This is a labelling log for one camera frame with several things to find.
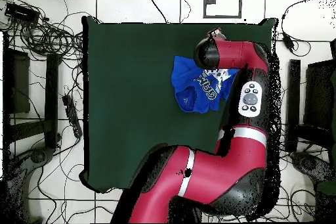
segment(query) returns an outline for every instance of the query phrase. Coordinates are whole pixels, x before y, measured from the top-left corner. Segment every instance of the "control button panel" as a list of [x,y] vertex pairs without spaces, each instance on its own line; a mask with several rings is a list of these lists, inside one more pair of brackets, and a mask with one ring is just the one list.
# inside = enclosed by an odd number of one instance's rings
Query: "control button panel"
[[245,117],[257,117],[260,114],[262,93],[261,86],[257,82],[245,83],[241,89],[238,112]]

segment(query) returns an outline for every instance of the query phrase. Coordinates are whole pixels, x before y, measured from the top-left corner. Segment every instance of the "dark green mat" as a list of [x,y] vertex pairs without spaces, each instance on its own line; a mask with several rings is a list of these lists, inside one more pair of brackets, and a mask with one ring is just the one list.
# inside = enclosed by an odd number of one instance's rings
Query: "dark green mat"
[[85,185],[101,192],[129,187],[140,161],[158,143],[213,152],[225,102],[218,112],[181,111],[171,85],[174,56],[192,58],[196,45],[218,26],[227,39],[254,41],[270,51],[275,23],[97,24],[83,18],[89,73]]

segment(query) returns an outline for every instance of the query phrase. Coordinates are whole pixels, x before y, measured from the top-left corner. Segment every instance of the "plug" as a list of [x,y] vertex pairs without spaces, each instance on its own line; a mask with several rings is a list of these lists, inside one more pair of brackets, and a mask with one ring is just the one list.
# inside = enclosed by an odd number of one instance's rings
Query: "plug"
[[291,40],[291,37],[286,33],[282,33],[282,35],[283,43],[285,44],[286,48],[292,52],[294,49],[294,42]]

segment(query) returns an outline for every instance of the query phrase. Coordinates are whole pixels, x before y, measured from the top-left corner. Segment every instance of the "red robot arm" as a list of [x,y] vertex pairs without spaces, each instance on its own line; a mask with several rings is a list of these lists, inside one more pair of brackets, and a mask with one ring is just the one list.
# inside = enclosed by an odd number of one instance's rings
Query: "red robot arm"
[[226,103],[215,154],[187,146],[166,146],[153,153],[126,217],[129,223],[169,222],[174,196],[205,204],[219,215],[246,215],[259,203],[268,127],[266,54],[252,42],[227,41],[217,30],[199,43],[194,59],[206,69],[241,69]]

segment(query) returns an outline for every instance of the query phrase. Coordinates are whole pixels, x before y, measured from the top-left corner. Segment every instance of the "blue cloth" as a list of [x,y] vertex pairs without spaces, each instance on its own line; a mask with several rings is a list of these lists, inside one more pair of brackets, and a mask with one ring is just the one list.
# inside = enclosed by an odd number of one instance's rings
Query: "blue cloth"
[[228,99],[237,71],[204,70],[192,59],[175,56],[171,83],[178,105],[184,112],[218,111],[219,101]]

